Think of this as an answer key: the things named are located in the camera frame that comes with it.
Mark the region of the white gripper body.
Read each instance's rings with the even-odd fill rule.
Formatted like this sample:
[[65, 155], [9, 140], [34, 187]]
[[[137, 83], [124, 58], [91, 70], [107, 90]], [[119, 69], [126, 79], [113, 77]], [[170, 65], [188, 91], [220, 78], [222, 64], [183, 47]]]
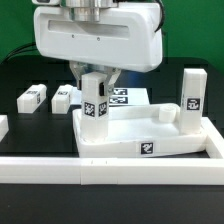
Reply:
[[47, 57], [148, 72], [162, 62], [160, 15], [157, 3], [123, 2], [102, 9], [98, 21], [77, 21], [67, 7], [39, 6], [36, 46]]

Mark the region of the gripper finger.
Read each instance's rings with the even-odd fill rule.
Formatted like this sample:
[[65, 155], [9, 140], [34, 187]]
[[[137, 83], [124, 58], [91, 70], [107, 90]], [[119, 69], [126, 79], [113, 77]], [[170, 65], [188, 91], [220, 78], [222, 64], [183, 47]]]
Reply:
[[70, 61], [69, 67], [76, 79], [77, 89], [80, 90], [82, 88], [82, 76], [86, 73], [88, 66], [85, 63]]
[[105, 70], [106, 79], [103, 82], [104, 85], [104, 95], [111, 96], [114, 93], [114, 84], [116, 83], [118, 77], [121, 74], [121, 70], [118, 68], [107, 68]]

